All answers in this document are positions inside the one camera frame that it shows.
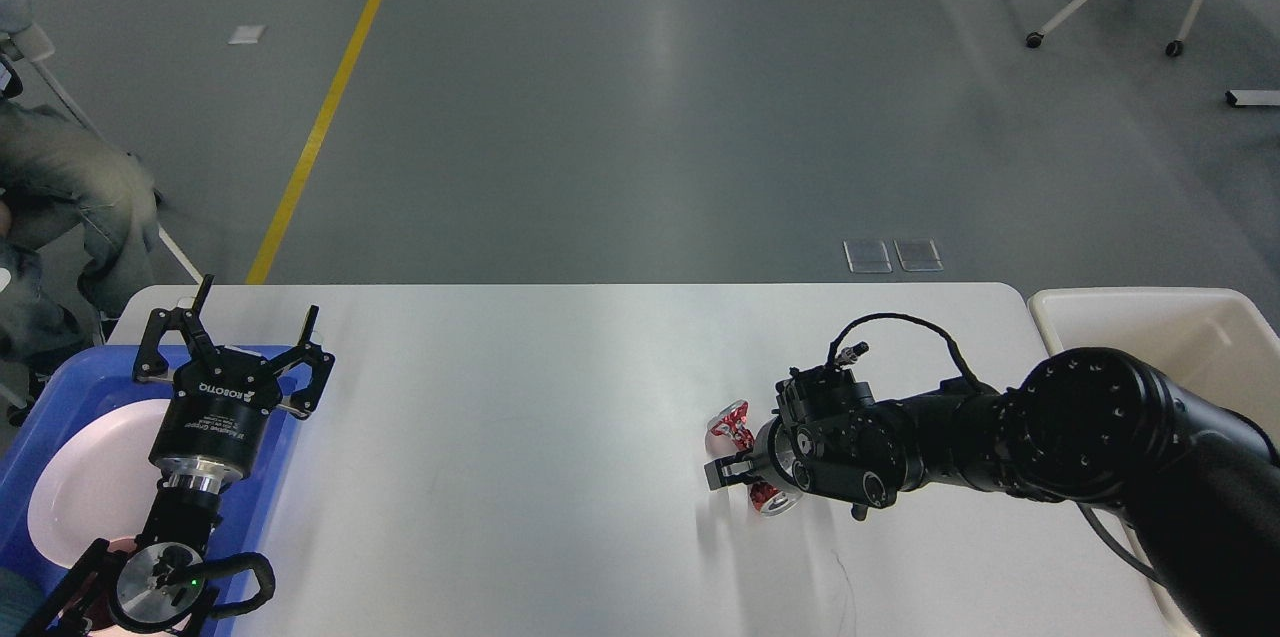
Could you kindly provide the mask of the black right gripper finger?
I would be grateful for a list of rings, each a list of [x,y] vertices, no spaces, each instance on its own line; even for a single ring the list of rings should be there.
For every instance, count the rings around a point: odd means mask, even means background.
[[[718,455],[704,466],[704,476],[709,491],[762,481],[751,455]]]

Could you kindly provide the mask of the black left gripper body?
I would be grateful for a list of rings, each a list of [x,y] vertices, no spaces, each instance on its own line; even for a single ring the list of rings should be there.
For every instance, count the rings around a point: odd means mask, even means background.
[[[253,473],[270,414],[282,400],[278,379],[224,367],[178,368],[174,397],[148,460],[165,476],[198,469],[230,485]]]

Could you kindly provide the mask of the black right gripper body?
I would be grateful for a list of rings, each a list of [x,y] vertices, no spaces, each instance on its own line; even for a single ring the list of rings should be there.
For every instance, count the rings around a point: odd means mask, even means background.
[[[800,494],[794,478],[794,446],[785,427],[783,420],[772,417],[755,432],[751,482],[769,485],[781,492]]]

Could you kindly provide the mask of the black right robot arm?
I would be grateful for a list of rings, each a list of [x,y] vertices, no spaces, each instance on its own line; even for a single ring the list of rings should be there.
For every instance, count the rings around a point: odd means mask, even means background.
[[[1277,632],[1277,445],[1254,420],[1114,347],[1062,350],[998,391],[943,342],[955,377],[877,400],[851,371],[868,345],[840,333],[777,382],[759,431],[745,400],[710,420],[736,449],[709,460],[709,489],[745,485],[767,514],[803,495],[846,501],[855,521],[927,485],[1073,501],[1199,634]]]

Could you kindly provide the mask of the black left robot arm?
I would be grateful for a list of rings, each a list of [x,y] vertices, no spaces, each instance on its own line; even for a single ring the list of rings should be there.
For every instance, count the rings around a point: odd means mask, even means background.
[[[307,420],[335,358],[314,340],[319,306],[307,310],[296,345],[259,356],[216,345],[200,315],[214,278],[191,306],[152,310],[131,379],[165,382],[172,395],[147,459],[156,496],[131,549],[93,540],[19,627],[20,636],[87,636],[102,604],[136,634],[197,636],[210,620],[252,613],[276,578],[255,551],[209,556],[224,492],[253,475],[273,414]]]

